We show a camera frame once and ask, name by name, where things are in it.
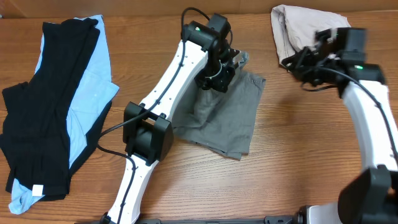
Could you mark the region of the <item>grey shorts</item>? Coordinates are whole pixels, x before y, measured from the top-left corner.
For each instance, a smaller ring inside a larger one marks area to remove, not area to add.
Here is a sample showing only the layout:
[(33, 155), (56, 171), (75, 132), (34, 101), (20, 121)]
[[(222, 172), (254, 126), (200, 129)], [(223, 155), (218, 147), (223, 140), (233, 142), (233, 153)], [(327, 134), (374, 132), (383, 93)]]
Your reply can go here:
[(249, 154), (266, 80), (243, 70), (248, 60), (243, 52), (225, 93), (189, 84), (172, 118), (175, 136), (232, 159)]

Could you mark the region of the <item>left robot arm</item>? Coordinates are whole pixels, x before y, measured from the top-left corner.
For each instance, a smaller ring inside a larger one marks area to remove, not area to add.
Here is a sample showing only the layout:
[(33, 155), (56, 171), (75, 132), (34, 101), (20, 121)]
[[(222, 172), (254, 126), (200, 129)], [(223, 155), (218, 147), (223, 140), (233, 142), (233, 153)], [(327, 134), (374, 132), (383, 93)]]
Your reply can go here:
[(116, 200), (100, 223), (137, 222), (151, 174), (172, 147), (172, 120), (183, 97), (196, 86), (224, 93), (234, 78), (241, 51), (226, 39), (231, 26), (220, 14), (207, 20), (181, 24), (178, 49), (154, 89), (139, 104), (128, 103), (120, 125), (103, 131), (123, 128), (126, 166)]

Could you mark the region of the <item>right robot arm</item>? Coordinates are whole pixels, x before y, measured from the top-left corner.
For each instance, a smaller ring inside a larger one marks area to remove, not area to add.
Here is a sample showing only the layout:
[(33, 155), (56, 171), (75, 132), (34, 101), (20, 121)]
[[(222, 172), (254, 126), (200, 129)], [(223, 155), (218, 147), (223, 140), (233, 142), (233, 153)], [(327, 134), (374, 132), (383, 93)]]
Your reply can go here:
[(302, 207), (294, 223), (397, 223), (397, 125), (382, 69), (366, 63), (366, 29), (339, 27), (315, 34), (314, 49), (281, 64), (312, 92), (337, 88), (349, 111), (362, 171), (335, 203)]

